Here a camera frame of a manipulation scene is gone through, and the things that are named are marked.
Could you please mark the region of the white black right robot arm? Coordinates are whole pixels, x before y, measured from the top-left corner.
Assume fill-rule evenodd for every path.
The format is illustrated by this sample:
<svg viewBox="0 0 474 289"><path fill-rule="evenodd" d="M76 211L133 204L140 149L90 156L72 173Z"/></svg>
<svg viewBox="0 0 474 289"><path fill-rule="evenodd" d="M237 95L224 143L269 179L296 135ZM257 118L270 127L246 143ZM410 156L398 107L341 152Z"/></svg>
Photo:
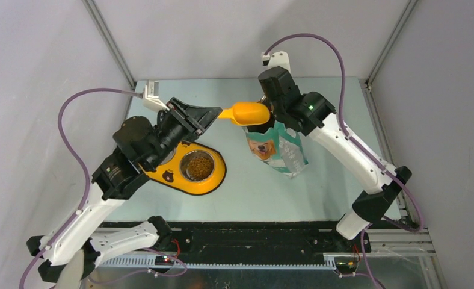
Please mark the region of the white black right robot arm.
<svg viewBox="0 0 474 289"><path fill-rule="evenodd" d="M326 148L362 185L363 192L331 236L335 249L350 250L362 230L383 218L411 178L411 170L381 161L340 119L329 100L318 92L301 93L287 69L267 69L258 80L275 119Z"/></svg>

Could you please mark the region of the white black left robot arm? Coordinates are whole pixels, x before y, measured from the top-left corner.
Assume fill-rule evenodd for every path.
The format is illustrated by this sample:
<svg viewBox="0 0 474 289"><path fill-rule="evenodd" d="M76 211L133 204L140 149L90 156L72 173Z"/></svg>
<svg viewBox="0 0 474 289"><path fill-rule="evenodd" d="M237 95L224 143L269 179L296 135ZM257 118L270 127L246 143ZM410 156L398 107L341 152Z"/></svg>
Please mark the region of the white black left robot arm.
<svg viewBox="0 0 474 289"><path fill-rule="evenodd" d="M128 231L103 237L93 233L182 141L197 140L221 112L220 107L198 107L172 98L155 125L143 116L126 119L113 135L114 152L88 175L80 206L53 233L27 241L30 253L43 261L38 267L41 279L56 283L77 252L84 254L81 273L87 277L101 263L119 255L144 248L168 249L172 231L161 216L150 217Z"/></svg>

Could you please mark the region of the green white pet food bag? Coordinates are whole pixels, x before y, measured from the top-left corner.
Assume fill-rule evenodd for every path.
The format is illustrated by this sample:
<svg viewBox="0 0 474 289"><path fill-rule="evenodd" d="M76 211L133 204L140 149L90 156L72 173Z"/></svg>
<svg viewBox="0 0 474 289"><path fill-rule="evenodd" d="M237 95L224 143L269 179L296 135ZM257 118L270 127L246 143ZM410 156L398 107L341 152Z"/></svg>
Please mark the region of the green white pet food bag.
<svg viewBox="0 0 474 289"><path fill-rule="evenodd" d="M244 128L251 153L275 171L293 178L308 165L300 134L276 120Z"/></svg>

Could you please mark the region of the yellow plastic scoop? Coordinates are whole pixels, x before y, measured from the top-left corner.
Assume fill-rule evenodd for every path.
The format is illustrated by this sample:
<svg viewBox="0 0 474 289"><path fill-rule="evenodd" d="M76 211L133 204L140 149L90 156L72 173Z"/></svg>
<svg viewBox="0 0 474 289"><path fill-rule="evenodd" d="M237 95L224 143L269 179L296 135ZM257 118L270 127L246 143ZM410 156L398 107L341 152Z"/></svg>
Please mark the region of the yellow plastic scoop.
<svg viewBox="0 0 474 289"><path fill-rule="evenodd" d="M232 107L223 109L217 119L230 120L238 126L255 126L270 120L268 107L259 102L237 102Z"/></svg>

